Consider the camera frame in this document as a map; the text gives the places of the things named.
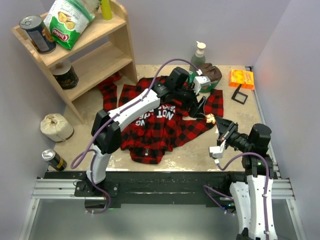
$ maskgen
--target orange object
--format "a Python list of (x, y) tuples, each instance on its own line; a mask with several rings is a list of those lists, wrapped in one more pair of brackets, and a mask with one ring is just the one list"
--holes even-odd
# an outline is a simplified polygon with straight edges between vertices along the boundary
[(255, 89), (254, 73), (252, 71), (232, 69), (229, 76), (229, 86), (238, 87), (242, 84), (243, 89)]

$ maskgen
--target flannel shirt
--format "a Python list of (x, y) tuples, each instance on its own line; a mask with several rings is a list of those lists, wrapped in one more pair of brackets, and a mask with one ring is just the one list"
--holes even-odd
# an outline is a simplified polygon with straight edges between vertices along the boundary
[[(156, 80), (164, 82), (166, 76)], [(152, 78), (142, 78), (137, 85), (123, 86), (119, 98), (119, 107), (141, 94), (152, 82)], [(106, 111), (117, 108), (117, 86), (102, 82), (98, 85), (103, 94), (103, 108)], [(223, 117), (223, 93), (213, 89), (204, 107), (205, 114)], [(158, 164), (166, 151), (184, 145), (202, 133), (212, 129), (214, 124), (206, 118), (184, 120), (188, 112), (182, 109), (180, 102), (174, 105), (166, 103), (141, 115), (129, 124), (121, 133), (121, 149), (129, 149), (131, 159), (143, 164)]]

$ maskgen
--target black can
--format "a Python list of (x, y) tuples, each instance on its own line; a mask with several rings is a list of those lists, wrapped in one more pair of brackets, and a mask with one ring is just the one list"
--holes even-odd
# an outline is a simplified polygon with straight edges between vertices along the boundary
[(48, 54), (55, 50), (56, 42), (40, 16), (26, 16), (21, 19), (19, 26), (39, 53)]
[(50, 71), (62, 89), (72, 89), (77, 86), (79, 78), (68, 59), (50, 67)]
[(53, 149), (45, 150), (42, 153), (42, 158), (59, 172), (67, 167), (67, 162)]

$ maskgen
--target table surface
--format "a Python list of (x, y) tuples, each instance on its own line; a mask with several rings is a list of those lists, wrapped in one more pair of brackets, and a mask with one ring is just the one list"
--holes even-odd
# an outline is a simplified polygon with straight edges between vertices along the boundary
[[(138, 79), (143, 77), (153, 77), (160, 65), (137, 65)], [(187, 65), (167, 65), (160, 72), (160, 75), (169, 75), (175, 67), (188, 69)], [(239, 124), (238, 131), (240, 133), (250, 133), (250, 130), (255, 123), (259, 123), (259, 113), (256, 107), (253, 92), (249, 89), (241, 89), (241, 92), (248, 95), (244, 105), (231, 99), (235, 87), (228, 86), (229, 73), (231, 69), (244, 70), (244, 66), (235, 65), (217, 65), (222, 72), (222, 79), (216, 89), (223, 90), (223, 108), (224, 118), (237, 122)], [(116, 82), (117, 96), (123, 88), (123, 84), (133, 84), (126, 77)], [(65, 142), (59, 142), (54, 149), (67, 162), (66, 170), (70, 169), (72, 160), (81, 152), (83, 152), (91, 140), (91, 128), (96, 116), (96, 113), (103, 107), (103, 97), (97, 88), (93, 88), (86, 94), (80, 96), (73, 102), (76, 108), (83, 115), (86, 123), (81, 123), (73, 112), (67, 107), (64, 116), (74, 127), (74, 135)], [(216, 146), (218, 134), (217, 127), (198, 136), (196, 139), (186, 143), (183, 146), (174, 148), (172, 152), (166, 152), (162, 161), (157, 165), (148, 165), (131, 160), (129, 150), (118, 149), (111, 156), (107, 171), (220, 171), (214, 163), (214, 160), (209, 157), (208, 149), (211, 146)], [(220, 164), (224, 166), (228, 160), (239, 154), (239, 151), (234, 151), (233, 148), (228, 148), (224, 152), (223, 159)], [(88, 153), (81, 165), (75, 171), (87, 170), (92, 158), (92, 153)], [(241, 159), (234, 161), (228, 171), (243, 171)]]

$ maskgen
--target shelf board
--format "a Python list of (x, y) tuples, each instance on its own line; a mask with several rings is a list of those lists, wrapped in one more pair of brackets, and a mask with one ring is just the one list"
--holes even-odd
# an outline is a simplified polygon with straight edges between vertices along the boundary
[(107, 42), (72, 63), (79, 82), (64, 92), (73, 101), (131, 62), (129, 56)]
[(102, 13), (98, 12), (94, 20), (86, 27), (71, 50), (65, 49), (57, 43), (53, 52), (48, 54), (39, 54), (39, 56), (47, 67), (52, 67), (56, 63), (61, 62), (67, 57), (116, 31), (126, 24), (126, 21), (120, 18), (114, 12), (112, 13), (111, 20), (103, 19)]

